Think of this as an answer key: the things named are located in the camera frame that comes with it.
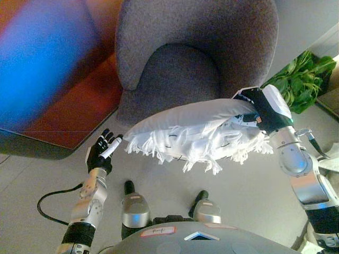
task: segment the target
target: black cable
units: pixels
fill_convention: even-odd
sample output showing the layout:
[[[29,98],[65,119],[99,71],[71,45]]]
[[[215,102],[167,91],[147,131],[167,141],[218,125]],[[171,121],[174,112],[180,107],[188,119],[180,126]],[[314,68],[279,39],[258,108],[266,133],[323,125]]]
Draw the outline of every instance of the black cable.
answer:
[[[48,194],[46,194],[46,195],[43,195],[43,196],[39,199],[38,204],[37,204],[38,212],[39,212],[43,217],[45,217],[46,219],[49,219],[49,220],[51,220],[51,221],[58,222],[58,223],[60,223],[60,224],[63,224],[63,225],[68,226],[68,223],[67,223],[67,222],[58,220],[58,219],[53,218],[53,217],[47,215],[46,213],[44,213],[44,212],[41,210],[41,206],[40,206],[40,205],[41,205],[41,202],[42,202],[46,197],[48,197],[48,196],[55,195],[55,194],[60,194],[60,193],[73,192],[73,191],[75,191],[75,190],[77,190],[77,189],[80,189],[81,187],[83,187],[83,183],[78,184],[77,186],[75,186],[75,187],[72,188],[72,189],[59,190],[59,191],[57,191],[57,192],[51,192],[51,193],[48,193]]]
[[[4,163],[6,160],[8,160],[10,158],[10,155],[8,155],[7,157],[6,157],[6,159],[4,159],[2,162],[0,162],[0,165],[2,164],[2,163]]]
[[[309,139],[308,141],[309,141],[309,142],[312,144],[312,146],[317,150],[317,152],[320,153],[320,155],[323,156],[323,158],[328,159],[328,160],[330,159],[329,156],[327,156],[326,154],[324,154],[324,152],[322,151],[322,149],[321,149],[321,147],[319,146],[319,144],[318,144],[318,142],[316,141],[316,139]]]

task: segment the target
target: wall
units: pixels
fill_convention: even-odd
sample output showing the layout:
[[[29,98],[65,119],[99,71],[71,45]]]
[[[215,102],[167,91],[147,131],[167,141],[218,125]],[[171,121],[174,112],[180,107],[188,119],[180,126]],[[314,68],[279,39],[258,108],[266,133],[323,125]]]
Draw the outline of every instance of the wall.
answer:
[[[279,34],[267,79],[309,48],[339,21],[338,0],[275,0]]]

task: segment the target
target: white sticker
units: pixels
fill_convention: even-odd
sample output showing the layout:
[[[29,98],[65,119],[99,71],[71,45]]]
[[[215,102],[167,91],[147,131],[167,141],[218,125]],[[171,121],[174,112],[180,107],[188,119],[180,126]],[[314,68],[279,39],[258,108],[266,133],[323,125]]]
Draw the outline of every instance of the white sticker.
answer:
[[[212,229],[238,229],[234,226],[228,226],[228,225],[223,225],[223,224],[218,224],[218,223],[205,223],[204,225]]]
[[[174,226],[164,226],[162,228],[148,229],[141,233],[141,237],[155,237],[157,235],[164,234],[173,234],[176,232],[176,227]]]

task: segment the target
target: white pillow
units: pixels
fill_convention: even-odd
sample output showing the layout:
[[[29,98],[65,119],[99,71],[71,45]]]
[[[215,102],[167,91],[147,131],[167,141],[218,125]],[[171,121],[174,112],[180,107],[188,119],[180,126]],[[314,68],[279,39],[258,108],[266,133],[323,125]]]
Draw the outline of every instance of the white pillow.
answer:
[[[126,151],[154,155],[162,164],[173,158],[187,160],[183,171],[196,162],[207,162],[213,174],[222,168],[216,162],[231,157],[241,164],[248,152],[273,153],[266,137],[257,127],[241,125],[237,115],[255,113],[254,107],[237,99],[216,99],[162,111],[137,123],[123,137]]]

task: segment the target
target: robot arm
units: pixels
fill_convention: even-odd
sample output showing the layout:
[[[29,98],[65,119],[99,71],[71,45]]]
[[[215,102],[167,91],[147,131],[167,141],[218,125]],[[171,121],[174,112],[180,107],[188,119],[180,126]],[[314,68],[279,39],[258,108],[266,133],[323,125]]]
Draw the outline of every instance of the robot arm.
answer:
[[[296,132],[291,112],[279,91],[272,85],[263,90],[252,87],[240,90],[235,99],[253,104],[258,112],[257,126],[270,136],[280,157],[280,168],[290,176],[300,205],[315,230],[318,244],[328,250],[339,250],[339,198],[318,169],[317,159],[299,137],[306,135],[320,154],[321,149],[310,130]]]
[[[112,171],[111,155],[122,141],[106,129],[89,148],[86,163],[88,179],[72,210],[71,221],[56,254],[90,254],[94,233],[103,215],[107,198],[106,176]]]

